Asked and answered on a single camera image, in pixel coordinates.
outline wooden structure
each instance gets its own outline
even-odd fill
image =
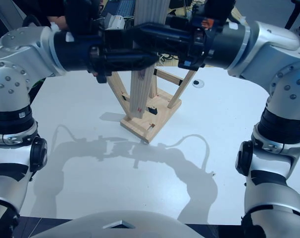
[[[191,82],[195,73],[196,71],[189,71],[185,78],[180,78],[156,68],[152,76],[150,93],[146,95],[146,111],[143,114],[142,119],[140,119],[131,114],[129,110],[131,101],[130,96],[126,91],[120,76],[117,72],[114,72],[111,77],[107,78],[107,81],[126,113],[126,117],[121,120],[120,124],[145,142],[150,143],[180,107],[182,103],[180,96]],[[179,88],[176,93],[170,95],[159,89],[157,87],[157,77],[178,85]]]
[[[136,0],[135,26],[145,22],[164,24],[170,0]],[[146,109],[148,94],[155,64],[141,71],[131,73],[130,113],[133,117],[142,118]]]

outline wooden base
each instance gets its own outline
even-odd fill
[[[172,98],[172,95],[158,88],[158,94],[148,100],[149,105],[153,105],[157,108],[157,115],[145,111],[142,119],[130,119],[126,116],[121,120],[120,124],[140,139],[150,143],[172,117],[175,111],[181,106],[182,101],[178,99],[172,108],[168,108]]]

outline white table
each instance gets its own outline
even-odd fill
[[[120,75],[129,89],[130,73]],[[87,72],[47,79],[32,108],[49,143],[49,162],[29,184],[21,215],[75,219],[144,210],[183,223],[240,224],[245,178],[235,170],[236,155],[267,93],[218,68],[201,69],[194,79],[205,86],[189,85],[182,106],[150,145],[120,126],[123,110],[108,85]],[[164,80],[158,85],[177,89]],[[175,145],[188,135],[199,137]],[[300,161],[288,184],[300,193]]]

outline keyboard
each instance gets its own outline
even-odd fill
[[[121,0],[116,15],[131,16],[134,13],[134,0]]]

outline chair leg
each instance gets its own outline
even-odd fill
[[[300,4],[295,4],[294,10],[284,28],[289,30],[292,27],[295,20],[297,19],[297,17],[299,16],[299,14],[300,14]]]

